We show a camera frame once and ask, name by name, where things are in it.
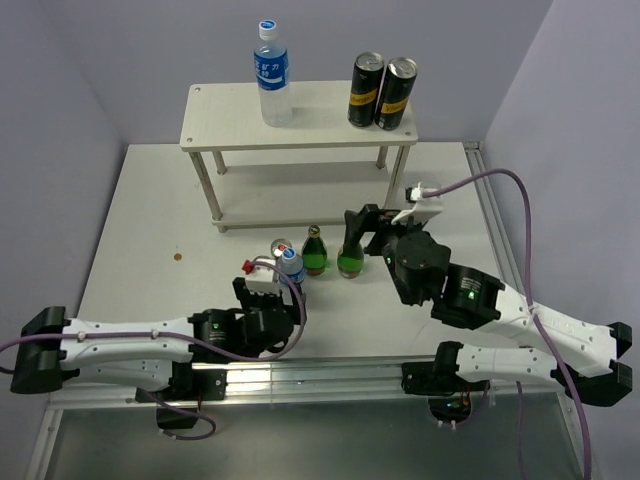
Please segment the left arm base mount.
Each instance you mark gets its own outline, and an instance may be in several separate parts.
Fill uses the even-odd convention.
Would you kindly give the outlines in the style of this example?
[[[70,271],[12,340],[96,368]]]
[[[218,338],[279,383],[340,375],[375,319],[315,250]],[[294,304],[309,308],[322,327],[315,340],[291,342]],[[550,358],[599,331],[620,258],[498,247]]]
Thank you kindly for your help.
[[[174,371],[167,387],[156,392],[137,388],[135,402],[153,404],[160,433],[175,440],[197,441],[211,437],[216,423],[202,412],[207,401],[225,398],[226,369],[193,370],[191,367]]]

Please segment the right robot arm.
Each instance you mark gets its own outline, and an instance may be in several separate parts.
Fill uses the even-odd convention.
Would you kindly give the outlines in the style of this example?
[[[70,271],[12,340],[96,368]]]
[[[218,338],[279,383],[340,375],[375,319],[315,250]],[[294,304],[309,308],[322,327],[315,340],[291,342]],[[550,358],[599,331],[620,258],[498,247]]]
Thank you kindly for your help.
[[[529,305],[500,279],[453,263],[449,247],[398,210],[367,204],[358,212],[346,211],[344,217],[346,245],[355,246],[371,234],[364,251],[384,260],[403,304],[429,302],[431,317],[446,326],[517,344],[490,348],[444,341],[433,359],[402,365],[405,393],[450,396],[502,380],[544,385],[587,405],[610,407],[632,391],[633,371],[620,361],[632,345],[629,325],[594,325]]]

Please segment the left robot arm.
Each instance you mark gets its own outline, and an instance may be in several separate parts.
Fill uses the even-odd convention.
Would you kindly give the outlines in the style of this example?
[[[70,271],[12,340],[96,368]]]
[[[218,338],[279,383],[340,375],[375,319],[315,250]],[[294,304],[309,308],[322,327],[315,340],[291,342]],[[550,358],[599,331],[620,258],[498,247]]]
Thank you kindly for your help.
[[[196,364],[252,362],[283,355],[301,335],[305,295],[278,281],[237,277],[240,305],[207,309],[156,323],[91,322],[50,306],[33,317],[14,341],[9,369],[14,394],[51,393],[73,383],[134,387],[167,399],[193,394]]]

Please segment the blue-label water bottle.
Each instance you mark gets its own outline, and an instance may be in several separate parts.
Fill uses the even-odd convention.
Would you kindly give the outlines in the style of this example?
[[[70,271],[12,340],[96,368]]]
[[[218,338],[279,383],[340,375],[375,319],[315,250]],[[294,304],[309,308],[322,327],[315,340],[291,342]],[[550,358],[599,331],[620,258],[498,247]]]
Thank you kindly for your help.
[[[288,50],[275,20],[261,20],[258,35],[254,70],[262,119],[269,126],[283,127],[293,118]]]
[[[277,259],[276,265],[283,272],[283,276],[280,278],[281,283],[285,284],[284,277],[288,277],[295,287],[302,292],[305,268],[303,259],[296,250],[292,247],[285,248]]]

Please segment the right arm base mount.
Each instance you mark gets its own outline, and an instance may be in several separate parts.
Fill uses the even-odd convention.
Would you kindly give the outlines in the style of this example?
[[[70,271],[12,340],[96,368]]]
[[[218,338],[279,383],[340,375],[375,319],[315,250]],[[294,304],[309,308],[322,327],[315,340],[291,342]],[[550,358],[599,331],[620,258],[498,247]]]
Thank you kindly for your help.
[[[439,428],[455,430],[468,422],[486,403],[490,382],[469,382],[454,373],[438,372],[435,361],[401,365],[401,388],[407,395],[427,398],[431,416]]]

